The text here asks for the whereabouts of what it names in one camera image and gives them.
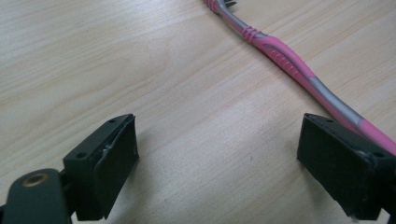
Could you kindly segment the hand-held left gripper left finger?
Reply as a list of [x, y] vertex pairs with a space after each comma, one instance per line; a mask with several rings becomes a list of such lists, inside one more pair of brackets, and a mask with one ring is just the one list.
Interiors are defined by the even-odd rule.
[[136, 165], [135, 116], [106, 121], [64, 158], [69, 210], [82, 221], [107, 218]]

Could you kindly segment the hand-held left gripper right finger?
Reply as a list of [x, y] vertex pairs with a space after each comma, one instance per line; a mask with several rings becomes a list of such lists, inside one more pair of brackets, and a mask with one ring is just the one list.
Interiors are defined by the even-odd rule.
[[304, 114], [297, 159], [347, 216], [396, 220], [396, 156], [341, 123]]

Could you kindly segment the pink and grey toothbrush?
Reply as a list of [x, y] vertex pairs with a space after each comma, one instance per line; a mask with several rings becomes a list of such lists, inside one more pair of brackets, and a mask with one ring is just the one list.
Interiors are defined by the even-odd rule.
[[381, 132], [333, 94], [314, 74], [309, 66], [285, 43], [267, 35], [237, 18], [229, 7], [235, 0], [203, 0], [210, 10], [219, 14], [249, 44], [264, 53], [287, 75], [305, 88], [337, 121], [389, 153], [396, 156], [396, 142]]

